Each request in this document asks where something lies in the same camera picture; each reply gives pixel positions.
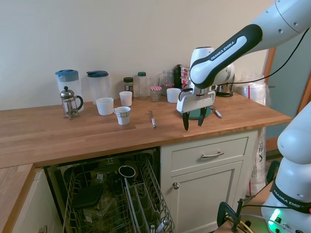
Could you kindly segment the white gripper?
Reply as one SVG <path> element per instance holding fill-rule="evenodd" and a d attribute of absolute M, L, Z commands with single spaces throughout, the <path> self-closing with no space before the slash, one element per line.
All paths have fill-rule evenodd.
<path fill-rule="evenodd" d="M 189 129 L 189 115 L 191 111 L 200 109 L 200 115 L 198 117 L 198 126 L 202 126 L 206 117 L 207 107 L 214 104 L 216 97 L 215 91 L 210 91 L 206 95 L 197 96 L 191 92 L 180 92 L 176 109 L 178 112 L 183 113 L 183 125 L 184 129 Z"/>

